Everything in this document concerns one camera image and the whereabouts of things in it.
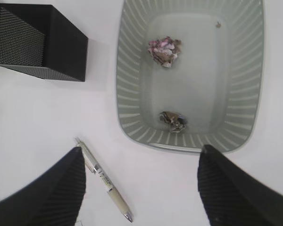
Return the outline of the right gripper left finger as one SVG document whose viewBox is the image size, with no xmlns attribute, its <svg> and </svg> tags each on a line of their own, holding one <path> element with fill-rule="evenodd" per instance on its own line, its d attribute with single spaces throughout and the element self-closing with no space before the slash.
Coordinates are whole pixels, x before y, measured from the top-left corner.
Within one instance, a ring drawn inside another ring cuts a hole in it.
<svg viewBox="0 0 283 226">
<path fill-rule="evenodd" d="M 0 226 L 73 226 L 85 191 L 83 152 L 75 147 L 35 181 L 0 201 Z"/>
</svg>

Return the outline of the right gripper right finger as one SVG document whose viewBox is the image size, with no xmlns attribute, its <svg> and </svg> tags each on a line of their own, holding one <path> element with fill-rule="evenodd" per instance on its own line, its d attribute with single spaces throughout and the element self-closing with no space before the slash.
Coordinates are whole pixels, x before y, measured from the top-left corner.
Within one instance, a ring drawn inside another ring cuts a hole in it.
<svg viewBox="0 0 283 226">
<path fill-rule="evenodd" d="M 265 186 L 211 145 L 204 145 L 198 192 L 212 226 L 283 226 L 283 195 Z"/>
</svg>

